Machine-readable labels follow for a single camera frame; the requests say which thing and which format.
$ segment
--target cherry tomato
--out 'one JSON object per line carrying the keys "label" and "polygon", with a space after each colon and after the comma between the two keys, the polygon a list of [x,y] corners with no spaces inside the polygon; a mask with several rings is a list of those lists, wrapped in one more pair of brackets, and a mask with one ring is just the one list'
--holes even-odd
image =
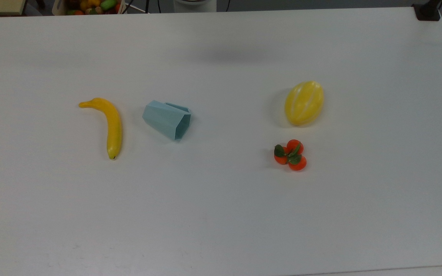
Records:
{"label": "cherry tomato", "polygon": [[288,143],[287,143],[287,148],[289,149],[289,152],[292,152],[293,150],[295,150],[296,149],[296,147],[298,146],[298,144],[300,144],[300,149],[298,150],[298,152],[296,152],[296,154],[301,154],[301,152],[303,152],[303,144],[300,142],[300,141],[298,141],[298,140],[296,140],[296,139],[293,139],[293,140],[290,140]]}
{"label": "cherry tomato", "polygon": [[[287,154],[289,152],[287,147],[282,147],[284,149],[284,152]],[[274,159],[281,165],[285,165],[287,164],[287,156],[283,156],[283,157],[277,157],[274,155]]]}
{"label": "cherry tomato", "polygon": [[288,163],[289,167],[291,168],[291,170],[293,171],[301,171],[302,169],[304,169],[307,166],[307,159],[304,156],[301,156],[301,161],[298,164],[291,164]]}

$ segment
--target fruit basket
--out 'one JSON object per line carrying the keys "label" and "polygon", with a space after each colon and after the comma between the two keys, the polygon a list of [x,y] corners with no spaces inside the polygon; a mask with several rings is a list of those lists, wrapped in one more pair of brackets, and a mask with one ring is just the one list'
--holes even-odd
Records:
{"label": "fruit basket", "polygon": [[[82,7],[86,7],[87,9],[89,8],[93,8],[93,11],[90,14],[100,14],[100,9],[99,8],[99,12],[97,13],[95,10],[95,7],[99,7],[100,5],[98,5],[98,2],[100,2],[100,4],[102,4],[103,2],[105,2],[105,0],[74,0],[74,2],[78,2],[81,4],[81,2],[86,2],[83,4]],[[124,0],[115,0],[116,4],[119,5],[118,9],[116,10],[115,7],[113,7],[113,11],[112,9],[109,10],[102,10],[101,13],[103,14],[108,14],[108,13],[112,13],[112,14],[122,14],[122,12],[125,9],[125,2]],[[70,3],[72,1],[70,0],[55,0],[54,1],[54,6],[52,7],[52,14],[54,15],[70,15],[68,12],[71,11],[71,9],[69,9],[68,7],[68,3]],[[75,7],[76,10],[81,11],[83,14],[86,13],[86,9],[81,10],[81,7]]]}

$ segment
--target white table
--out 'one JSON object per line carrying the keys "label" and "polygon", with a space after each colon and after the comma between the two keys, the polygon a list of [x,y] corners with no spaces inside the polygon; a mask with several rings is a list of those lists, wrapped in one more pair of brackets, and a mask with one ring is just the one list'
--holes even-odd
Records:
{"label": "white table", "polygon": [[[290,127],[289,89],[326,93]],[[116,161],[103,97],[123,118]],[[141,118],[185,105],[169,141]],[[272,149],[303,141],[290,172]],[[442,265],[442,21],[412,8],[0,18],[0,276]]]}

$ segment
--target banana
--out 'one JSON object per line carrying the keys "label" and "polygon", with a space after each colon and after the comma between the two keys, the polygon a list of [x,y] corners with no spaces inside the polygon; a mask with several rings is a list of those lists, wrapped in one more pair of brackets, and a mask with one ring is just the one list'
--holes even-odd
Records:
{"label": "banana", "polygon": [[122,123],[120,115],[115,106],[102,98],[94,98],[88,102],[79,103],[80,108],[94,108],[105,114],[109,125],[109,135],[107,137],[107,152],[110,159],[115,159],[122,146]]}

